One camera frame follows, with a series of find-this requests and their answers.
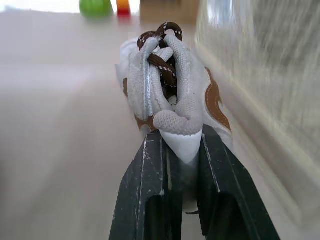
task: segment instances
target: sneaker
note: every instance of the sneaker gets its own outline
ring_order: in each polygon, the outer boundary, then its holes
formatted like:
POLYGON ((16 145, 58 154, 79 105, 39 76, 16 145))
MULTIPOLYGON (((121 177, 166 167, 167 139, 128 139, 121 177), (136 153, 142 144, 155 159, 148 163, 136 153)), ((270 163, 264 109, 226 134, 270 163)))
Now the sneaker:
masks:
POLYGON ((158 129, 180 159, 183 210, 192 213, 198 210, 195 192, 203 124, 213 127, 229 149, 233 144, 219 87, 183 44, 178 27, 165 23, 160 30, 125 42, 116 71, 140 130, 146 135, 158 129), (165 35, 168 29, 175 35, 165 35))

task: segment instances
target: shoelace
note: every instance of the shoelace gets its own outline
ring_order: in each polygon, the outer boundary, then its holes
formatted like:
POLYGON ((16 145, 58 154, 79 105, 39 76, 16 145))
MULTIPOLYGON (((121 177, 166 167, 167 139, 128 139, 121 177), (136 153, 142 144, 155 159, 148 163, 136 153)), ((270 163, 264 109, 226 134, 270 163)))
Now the shoelace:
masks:
MULTIPOLYGON (((175 36, 182 41, 183 33, 181 28, 174 22, 165 22, 162 24, 157 31, 147 31, 143 33, 138 41, 137 46, 139 50, 145 45, 148 38, 160 37, 159 47, 161 49, 168 47, 164 41, 168 30, 173 30, 175 36)), ((160 72, 161 85, 163 89, 164 96, 169 99, 171 96, 177 95, 177 76, 176 76, 176 61, 172 56, 167 62, 156 54, 151 53, 148 62, 154 65, 160 72)))

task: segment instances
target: green object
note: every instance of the green object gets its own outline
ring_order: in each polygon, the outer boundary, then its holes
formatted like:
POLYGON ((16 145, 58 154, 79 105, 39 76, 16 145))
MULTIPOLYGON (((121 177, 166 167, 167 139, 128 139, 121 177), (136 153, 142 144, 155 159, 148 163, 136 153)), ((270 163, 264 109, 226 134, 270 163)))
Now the green object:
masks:
POLYGON ((80 0, 80 12, 87 17, 104 17, 112 12, 110 0, 80 0))

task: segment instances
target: white sneaker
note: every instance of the white sneaker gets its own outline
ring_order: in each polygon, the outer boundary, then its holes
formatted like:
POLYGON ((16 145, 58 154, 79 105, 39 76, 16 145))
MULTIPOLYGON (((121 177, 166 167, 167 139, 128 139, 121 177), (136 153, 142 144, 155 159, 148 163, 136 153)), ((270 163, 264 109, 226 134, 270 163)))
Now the white sneaker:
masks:
POLYGON ((140 130, 147 134, 158 129, 180 159, 185 187, 183 210, 194 212, 198 209, 195 188, 203 124, 213 127, 232 150, 231 129, 221 110, 219 87, 210 71, 176 36, 166 35, 163 39, 167 47, 161 49, 159 35, 143 39, 141 50, 137 46, 138 38, 124 43, 120 48, 120 63, 116 65, 117 76, 140 130), (174 57, 176 96, 165 97, 160 67, 148 61, 151 54, 164 62, 174 57))

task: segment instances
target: floor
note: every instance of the floor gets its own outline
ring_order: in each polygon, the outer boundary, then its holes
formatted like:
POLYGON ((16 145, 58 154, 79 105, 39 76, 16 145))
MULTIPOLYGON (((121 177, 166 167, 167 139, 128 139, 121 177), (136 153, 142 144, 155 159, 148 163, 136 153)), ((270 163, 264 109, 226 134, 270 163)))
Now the floor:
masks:
MULTIPOLYGON (((143 141, 115 64, 124 41, 156 27, 0 14, 0 239, 108 239, 120 182, 143 141)), ((197 216, 183 222, 182 239, 200 239, 197 216)))

